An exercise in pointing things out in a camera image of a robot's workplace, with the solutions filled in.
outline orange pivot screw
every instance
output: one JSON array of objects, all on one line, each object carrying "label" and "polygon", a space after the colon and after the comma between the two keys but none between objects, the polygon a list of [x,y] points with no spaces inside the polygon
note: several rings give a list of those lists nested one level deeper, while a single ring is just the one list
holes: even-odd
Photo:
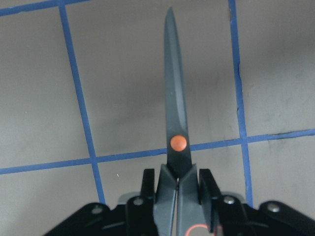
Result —
[{"label": "orange pivot screw", "polygon": [[183,135],[175,135],[171,138],[171,147],[175,151],[183,151],[187,147],[187,140]]}]

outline black scissor blade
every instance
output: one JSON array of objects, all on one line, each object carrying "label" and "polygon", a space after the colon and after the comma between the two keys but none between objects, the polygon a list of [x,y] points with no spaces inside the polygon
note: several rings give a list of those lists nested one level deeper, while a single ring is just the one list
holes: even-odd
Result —
[{"label": "black scissor blade", "polygon": [[[192,167],[189,148],[181,50],[173,9],[169,8],[164,29],[166,95],[167,165],[176,177],[183,177]],[[184,149],[172,147],[174,136],[184,138]]]}]

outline floor tile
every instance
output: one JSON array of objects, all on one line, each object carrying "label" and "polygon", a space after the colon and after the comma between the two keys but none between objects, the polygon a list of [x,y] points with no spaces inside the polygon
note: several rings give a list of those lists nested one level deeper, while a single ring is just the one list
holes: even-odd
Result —
[{"label": "floor tile", "polygon": [[315,219],[315,137],[249,144],[255,207],[277,200]]},{"label": "floor tile", "polygon": [[315,4],[236,1],[248,135],[315,128]]},{"label": "floor tile", "polygon": [[89,1],[67,13],[97,156],[165,147],[163,27],[172,4],[190,142],[238,137],[227,2]]},{"label": "floor tile", "polygon": [[91,165],[0,175],[0,182],[0,235],[43,235],[98,202]]},{"label": "floor tile", "polygon": [[88,157],[59,11],[0,17],[0,167]]},{"label": "floor tile", "polygon": [[233,192],[245,199],[245,181],[240,146],[193,151],[197,169],[210,169],[221,192]]}]

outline blue tape line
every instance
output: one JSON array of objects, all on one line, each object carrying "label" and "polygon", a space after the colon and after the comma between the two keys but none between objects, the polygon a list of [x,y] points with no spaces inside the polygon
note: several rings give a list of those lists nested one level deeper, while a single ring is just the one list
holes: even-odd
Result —
[{"label": "blue tape line", "polygon": [[284,134],[264,134],[248,137],[248,143],[255,143],[267,140],[278,140],[278,139],[291,139],[303,136],[315,136],[315,129],[294,131]]},{"label": "blue tape line", "polygon": [[238,43],[238,29],[237,29],[237,18],[236,18],[236,5],[235,0],[228,0],[231,14],[231,41],[232,41],[232,52],[233,52],[233,65],[234,65],[234,79],[235,79],[235,90],[236,90],[236,103],[237,103],[237,120],[239,126],[240,137],[242,139],[242,156],[246,186],[246,201],[250,206],[253,206],[252,200],[252,177],[251,177],[251,166],[250,157],[248,152],[247,144],[247,133],[245,124],[245,112],[243,102],[243,88],[240,77],[240,51]]},{"label": "blue tape line", "polygon": [[198,150],[221,148],[221,147],[240,145],[240,144],[241,144],[241,139],[223,140],[223,141],[217,141],[217,142],[211,142],[211,143],[205,143],[205,144],[190,145],[190,150],[198,151]]},{"label": "blue tape line", "polygon": [[12,14],[17,14],[20,12],[28,12],[28,11],[35,11],[50,7],[57,6],[57,0],[49,0],[49,1],[42,1],[42,2],[36,2],[21,6],[14,6],[14,7],[8,7],[4,9],[0,9],[0,16],[7,16]]},{"label": "blue tape line", "polygon": [[83,1],[90,1],[90,0],[64,0],[64,3],[68,5],[68,4],[74,4],[74,3],[83,2]]},{"label": "blue tape line", "polygon": [[88,113],[87,113],[86,106],[85,106],[82,86],[81,86],[79,72],[78,72],[78,66],[76,63],[76,58],[75,58],[75,53],[74,53],[74,48],[73,48],[73,43],[72,43],[72,38],[71,38],[71,33],[70,33],[69,22],[68,22],[68,18],[67,18],[66,9],[65,9],[65,4],[62,0],[59,1],[59,13],[60,13],[61,22],[63,25],[63,33],[64,33],[64,38],[65,38],[65,43],[66,43],[66,47],[67,47],[67,51],[68,51],[68,56],[69,56],[70,67],[71,67],[71,71],[72,71],[75,91],[76,91],[76,95],[77,95],[77,99],[78,99],[78,103],[79,103],[79,109],[80,109],[80,113],[81,113],[85,138],[87,141],[89,155],[90,155],[90,159],[91,159],[92,170],[93,170],[93,175],[94,175],[94,179],[95,179],[98,199],[99,199],[100,203],[105,203],[105,196],[104,196],[102,182],[101,182],[99,169],[98,169],[98,165],[97,165],[95,149],[94,149],[90,124],[89,124],[89,118],[88,118]]},{"label": "blue tape line", "polygon": [[100,156],[97,158],[97,161],[98,162],[119,161],[119,160],[128,160],[128,159],[134,159],[134,158],[140,158],[140,157],[157,156],[161,154],[166,154],[166,148],[130,152],[130,153],[123,153],[123,154],[115,154],[115,155],[108,155],[108,156]]},{"label": "blue tape line", "polygon": [[35,164],[35,165],[28,165],[28,166],[9,167],[9,168],[0,169],[0,175],[27,172],[27,171],[46,170],[46,169],[52,169],[52,168],[69,167],[69,166],[79,166],[79,165],[86,165],[90,163],[91,163],[91,159],[84,158],[84,159],[58,161],[58,162]]}]

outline gray tile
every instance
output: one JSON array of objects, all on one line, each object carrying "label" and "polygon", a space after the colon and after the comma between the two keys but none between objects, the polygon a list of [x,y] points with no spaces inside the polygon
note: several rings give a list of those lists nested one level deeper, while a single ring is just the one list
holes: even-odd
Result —
[{"label": "gray tile", "polygon": [[86,158],[57,8],[0,18],[1,167]]},{"label": "gray tile", "polygon": [[315,218],[315,137],[249,144],[255,207],[278,200]]},{"label": "gray tile", "polygon": [[14,7],[14,6],[20,6],[35,2],[40,2],[43,0],[1,0],[0,2],[0,9],[1,8],[7,8],[7,7]]},{"label": "gray tile", "polygon": [[314,128],[314,1],[236,3],[248,135]]},{"label": "gray tile", "polygon": [[245,198],[245,181],[240,146],[193,151],[192,162],[197,169],[210,169],[220,190]]},{"label": "gray tile", "polygon": [[106,204],[115,208],[121,195],[140,192],[144,169],[155,169],[156,187],[161,164],[166,164],[166,155],[99,163]]},{"label": "gray tile", "polygon": [[98,156],[165,146],[163,27],[171,4],[190,142],[238,137],[227,1],[95,0],[67,12]]},{"label": "gray tile", "polygon": [[0,175],[0,182],[0,235],[43,235],[98,202],[90,165]]}]

